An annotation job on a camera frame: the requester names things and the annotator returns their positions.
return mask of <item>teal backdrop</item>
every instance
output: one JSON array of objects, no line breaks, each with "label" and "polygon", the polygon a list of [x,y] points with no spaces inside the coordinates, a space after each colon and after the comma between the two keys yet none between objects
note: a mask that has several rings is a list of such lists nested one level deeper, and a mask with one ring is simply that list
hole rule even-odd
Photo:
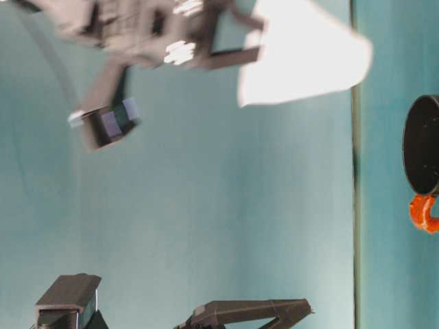
[{"label": "teal backdrop", "polygon": [[355,23],[375,44],[355,111],[357,327],[437,328],[439,241],[410,221],[401,150],[411,104],[439,91],[439,3],[354,2]]},{"label": "teal backdrop", "polygon": [[[320,3],[349,22],[347,0]],[[84,96],[104,54],[34,19]],[[225,24],[219,45],[243,35]],[[239,109],[236,68],[135,68],[142,124],[85,154],[7,3],[0,58],[0,328],[28,328],[56,277],[78,272],[102,276],[110,328],[170,329],[211,300],[302,297],[316,313],[300,328],[353,327],[349,92]]]}]

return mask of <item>wire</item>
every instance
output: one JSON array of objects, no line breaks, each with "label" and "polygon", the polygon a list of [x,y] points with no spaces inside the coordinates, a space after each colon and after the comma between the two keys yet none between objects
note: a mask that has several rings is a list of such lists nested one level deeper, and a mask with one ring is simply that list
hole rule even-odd
[{"label": "wire", "polygon": [[35,44],[38,46],[42,55],[51,67],[52,71],[55,73],[56,79],[60,84],[60,88],[64,95],[64,98],[67,102],[69,102],[71,110],[75,110],[79,104],[78,96],[76,94],[75,87],[73,86],[73,82],[69,76],[69,72],[67,71],[66,66],[52,47],[44,32],[41,31],[38,24],[31,17],[31,15],[26,14],[19,7],[19,5],[13,3],[13,6],[16,9],[16,14],[20,22],[27,30],[31,38],[34,40]]}]

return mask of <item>vertical edge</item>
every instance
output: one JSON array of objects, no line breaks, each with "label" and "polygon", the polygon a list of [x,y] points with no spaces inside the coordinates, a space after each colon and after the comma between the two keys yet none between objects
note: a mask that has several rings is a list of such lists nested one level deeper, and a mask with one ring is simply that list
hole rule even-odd
[{"label": "vertical edge", "polygon": [[[357,30],[356,0],[349,0],[349,12],[351,26]],[[360,298],[360,267],[361,267],[361,235],[360,235],[360,209],[361,198],[359,190],[359,157],[361,147],[361,113],[360,113],[360,87],[354,86],[351,89],[351,111],[352,111],[352,139],[353,139],[353,233],[354,233],[354,328],[360,329],[361,298]]]}]

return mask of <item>orange mug handle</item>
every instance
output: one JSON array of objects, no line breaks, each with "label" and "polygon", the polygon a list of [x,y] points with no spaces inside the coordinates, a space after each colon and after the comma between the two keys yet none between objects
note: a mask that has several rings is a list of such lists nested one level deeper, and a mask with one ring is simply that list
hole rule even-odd
[{"label": "orange mug handle", "polygon": [[434,234],[439,231],[439,218],[431,216],[431,209],[436,202],[433,195],[415,195],[410,203],[410,216],[413,224],[419,229]]}]

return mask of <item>teal wall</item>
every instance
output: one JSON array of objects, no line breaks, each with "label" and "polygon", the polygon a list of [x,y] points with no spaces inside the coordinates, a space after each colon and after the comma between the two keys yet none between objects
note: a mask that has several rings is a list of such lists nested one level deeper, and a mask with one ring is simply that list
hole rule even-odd
[{"label": "teal wall", "polygon": [[437,1],[355,1],[358,29],[375,44],[355,126],[360,329],[439,326],[439,241],[410,221],[401,153],[411,104],[439,91],[438,13]]},{"label": "teal wall", "polygon": [[[348,1],[321,3],[348,20]],[[103,54],[35,18],[83,95]],[[237,31],[220,44],[239,44]],[[81,271],[103,277],[111,328],[171,328],[213,299],[291,297],[316,311],[301,328],[353,327],[350,93],[240,110],[237,69],[135,69],[142,125],[85,154],[8,5],[0,56],[0,328],[26,328],[57,275]]]}]

